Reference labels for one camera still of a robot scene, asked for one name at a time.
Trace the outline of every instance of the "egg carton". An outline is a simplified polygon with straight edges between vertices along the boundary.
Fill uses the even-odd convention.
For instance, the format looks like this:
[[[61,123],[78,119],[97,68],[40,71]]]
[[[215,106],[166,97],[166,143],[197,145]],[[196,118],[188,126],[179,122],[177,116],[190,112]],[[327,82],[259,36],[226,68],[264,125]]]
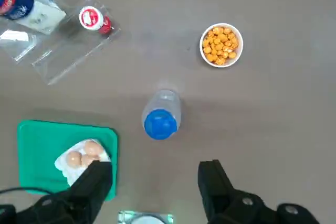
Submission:
[[[88,154],[85,151],[85,145],[88,142],[95,142],[99,144],[99,146],[103,149],[103,152],[98,155],[100,161],[111,162],[109,155],[97,139],[90,138],[75,144],[74,146],[63,152],[55,161],[55,167],[62,172],[64,177],[67,178],[69,186],[73,185],[73,183],[80,177],[80,175],[82,175],[87,167],[85,165],[80,165],[77,168],[72,168],[67,163],[67,156],[72,151],[79,152],[82,156]]]

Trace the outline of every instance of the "bowl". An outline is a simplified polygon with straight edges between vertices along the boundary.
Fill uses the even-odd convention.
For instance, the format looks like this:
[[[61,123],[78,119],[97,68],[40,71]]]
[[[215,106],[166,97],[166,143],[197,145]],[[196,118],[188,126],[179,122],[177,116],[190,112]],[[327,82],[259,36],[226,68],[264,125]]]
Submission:
[[[207,33],[212,30],[214,27],[216,26],[221,26],[221,27],[227,27],[227,28],[230,28],[232,30],[232,32],[236,35],[237,39],[238,39],[238,42],[239,42],[239,45],[238,47],[236,48],[235,52],[237,53],[237,56],[236,58],[234,59],[227,59],[225,61],[225,63],[223,65],[216,65],[210,61],[208,61],[204,55],[204,52],[203,52],[203,46],[202,46],[202,43],[203,43],[203,40],[204,40],[204,37],[207,35]],[[243,38],[242,38],[242,35],[240,34],[239,30],[234,27],[233,25],[230,25],[230,24],[227,24],[227,23],[218,23],[218,24],[214,24],[212,26],[209,26],[205,31],[204,33],[202,34],[201,36],[201,39],[199,41],[200,43],[200,52],[201,52],[201,55],[202,55],[202,58],[211,66],[215,67],[215,68],[227,68],[231,65],[233,65],[234,63],[237,62],[237,60],[240,58],[240,55],[242,54],[241,52],[243,51]]]

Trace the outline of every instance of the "small bottle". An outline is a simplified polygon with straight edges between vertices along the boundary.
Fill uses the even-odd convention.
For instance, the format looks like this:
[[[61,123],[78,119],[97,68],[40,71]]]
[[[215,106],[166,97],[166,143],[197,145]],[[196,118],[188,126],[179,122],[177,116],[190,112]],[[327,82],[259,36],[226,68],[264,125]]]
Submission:
[[[174,134],[181,123],[181,102],[171,90],[159,90],[142,112],[142,125],[155,140],[163,140]]]

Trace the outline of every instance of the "bottle cap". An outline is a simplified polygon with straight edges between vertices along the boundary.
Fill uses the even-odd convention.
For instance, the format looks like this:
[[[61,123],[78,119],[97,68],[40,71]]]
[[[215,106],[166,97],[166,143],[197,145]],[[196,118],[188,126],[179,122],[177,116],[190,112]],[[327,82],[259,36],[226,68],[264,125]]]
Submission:
[[[176,119],[164,109],[153,110],[144,122],[146,133],[155,140],[163,140],[177,131]]]
[[[102,13],[93,6],[85,6],[80,10],[79,21],[88,30],[99,30],[104,25]]]

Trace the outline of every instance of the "table surface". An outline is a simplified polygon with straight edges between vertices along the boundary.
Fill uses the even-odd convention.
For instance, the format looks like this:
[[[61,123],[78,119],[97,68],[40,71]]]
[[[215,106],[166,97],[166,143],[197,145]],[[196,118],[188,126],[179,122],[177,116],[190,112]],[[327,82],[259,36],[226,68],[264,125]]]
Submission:
[[[47,86],[30,66],[0,58],[1,188],[18,185],[21,120],[103,125],[120,136],[119,176],[117,197],[96,223],[138,210],[205,224],[197,167],[212,159],[269,207],[296,202],[333,223],[336,0],[100,1],[121,36],[59,83]],[[198,49],[202,32],[218,22],[244,38],[229,69],[207,66]],[[155,142],[141,112],[160,88],[180,94],[183,118],[177,134]],[[36,199],[13,193],[0,201],[22,209]]]

